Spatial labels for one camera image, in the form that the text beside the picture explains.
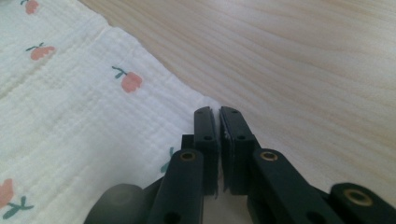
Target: light wood grain surface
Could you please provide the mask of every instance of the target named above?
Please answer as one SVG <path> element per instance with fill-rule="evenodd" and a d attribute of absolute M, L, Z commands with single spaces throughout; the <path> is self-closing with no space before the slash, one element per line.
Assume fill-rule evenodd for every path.
<path fill-rule="evenodd" d="M 394 0 L 81 1 L 239 109 L 313 186 L 353 182 L 396 205 Z M 249 223 L 244 200 L 206 199 L 205 223 Z"/>

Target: fabric with fruit print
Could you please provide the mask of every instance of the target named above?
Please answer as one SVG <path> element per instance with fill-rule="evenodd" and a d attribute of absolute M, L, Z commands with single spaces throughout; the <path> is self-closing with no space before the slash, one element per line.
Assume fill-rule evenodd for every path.
<path fill-rule="evenodd" d="M 32 50 L 32 53 L 30 54 L 30 58 L 34 61 L 37 61 L 41 58 L 44 58 L 47 54 L 50 54 L 52 51 L 55 51 L 55 47 L 53 46 L 48 46 L 44 47 L 44 43 L 41 43 L 38 46 L 33 46 L 26 51 Z"/>
<path fill-rule="evenodd" d="M 121 86 L 126 92 L 136 91 L 142 85 L 143 79 L 134 72 L 124 72 L 121 68 L 112 66 L 113 69 L 120 71 L 116 78 L 125 77 L 122 79 Z"/>
<path fill-rule="evenodd" d="M 21 197 L 21 205 L 11 203 L 11 199 L 14 196 L 14 190 L 12 189 L 12 179 L 6 179 L 3 185 L 0 185 L 0 209 L 7 205 L 11 207 L 7 212 L 3 214 L 3 219 L 8 219 L 16 215 L 19 211 L 29 210 L 34 206 L 26 206 L 26 196 Z"/>
<path fill-rule="evenodd" d="M 28 15 L 35 13 L 35 10 L 38 8 L 38 3 L 36 0 L 22 0 L 21 1 L 21 6 L 25 4 L 25 8 L 26 8 L 26 13 Z"/>

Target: muslin fabric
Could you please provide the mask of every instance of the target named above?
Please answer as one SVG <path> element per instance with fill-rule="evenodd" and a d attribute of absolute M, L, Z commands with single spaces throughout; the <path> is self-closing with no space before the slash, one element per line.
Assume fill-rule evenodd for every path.
<path fill-rule="evenodd" d="M 161 177 L 207 105 L 79 1 L 0 1 L 0 222 L 83 223 L 106 189 Z"/>

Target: screw hole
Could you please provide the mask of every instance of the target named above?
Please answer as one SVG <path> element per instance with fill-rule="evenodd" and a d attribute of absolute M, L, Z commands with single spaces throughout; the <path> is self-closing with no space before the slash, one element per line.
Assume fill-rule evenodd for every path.
<path fill-rule="evenodd" d="M 273 152 L 262 152 L 262 154 L 260 154 L 260 156 L 262 157 L 263 160 L 266 161 L 276 161 L 277 160 L 277 155 Z"/>
<path fill-rule="evenodd" d="M 360 206 L 371 206 L 373 200 L 365 193 L 358 189 L 345 189 L 344 195 L 353 203 Z"/>
<path fill-rule="evenodd" d="M 164 224 L 177 224 L 180 222 L 180 220 L 181 220 L 181 216 L 175 212 L 169 212 L 166 213 L 165 216 L 163 216 Z"/>
<path fill-rule="evenodd" d="M 195 154 L 193 152 L 184 152 L 180 155 L 183 161 L 193 161 L 195 160 Z"/>
<path fill-rule="evenodd" d="M 306 217 L 309 219 L 311 223 L 314 224 L 326 224 L 326 219 L 317 212 L 308 212 L 306 213 Z"/>

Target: wooden table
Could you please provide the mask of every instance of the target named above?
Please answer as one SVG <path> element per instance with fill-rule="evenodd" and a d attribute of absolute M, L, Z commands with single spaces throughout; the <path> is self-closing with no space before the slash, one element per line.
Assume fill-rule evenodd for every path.
<path fill-rule="evenodd" d="M 239 109 L 309 183 L 396 205 L 394 0 L 81 0 L 195 90 Z M 204 223 L 249 223 L 245 198 Z"/>

